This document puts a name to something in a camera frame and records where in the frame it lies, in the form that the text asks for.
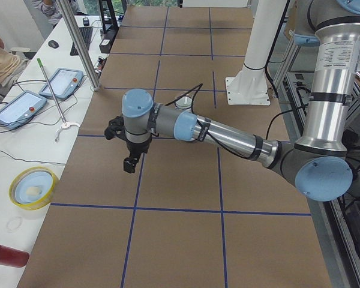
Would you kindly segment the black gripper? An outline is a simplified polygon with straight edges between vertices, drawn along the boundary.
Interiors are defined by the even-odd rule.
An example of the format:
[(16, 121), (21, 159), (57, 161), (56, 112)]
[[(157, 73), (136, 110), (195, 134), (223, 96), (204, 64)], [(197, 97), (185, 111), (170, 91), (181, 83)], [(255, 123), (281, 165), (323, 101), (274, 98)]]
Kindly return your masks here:
[(135, 173), (136, 166), (140, 161), (141, 154), (147, 154), (150, 146), (150, 141), (145, 141), (142, 143), (133, 143), (127, 141), (127, 149), (130, 154), (123, 161), (123, 170), (127, 173)]

